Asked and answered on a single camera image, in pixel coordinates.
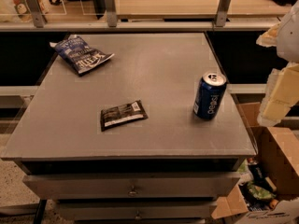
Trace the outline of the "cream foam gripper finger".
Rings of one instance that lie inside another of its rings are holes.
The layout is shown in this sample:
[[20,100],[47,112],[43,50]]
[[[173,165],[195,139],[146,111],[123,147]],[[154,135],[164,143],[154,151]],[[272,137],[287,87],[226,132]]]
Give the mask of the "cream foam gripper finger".
[[264,127],[275,126],[298,102],[299,64],[288,63],[282,70],[273,69],[267,79],[257,121]]

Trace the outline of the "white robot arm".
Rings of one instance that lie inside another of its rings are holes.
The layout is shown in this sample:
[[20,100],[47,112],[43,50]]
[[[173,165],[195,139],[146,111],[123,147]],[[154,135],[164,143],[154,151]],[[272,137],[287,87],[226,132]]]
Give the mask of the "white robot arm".
[[263,47],[275,47],[279,58],[287,61],[282,70],[270,73],[262,100],[258,123],[264,127],[275,126],[299,102],[299,1],[282,18],[256,40]]

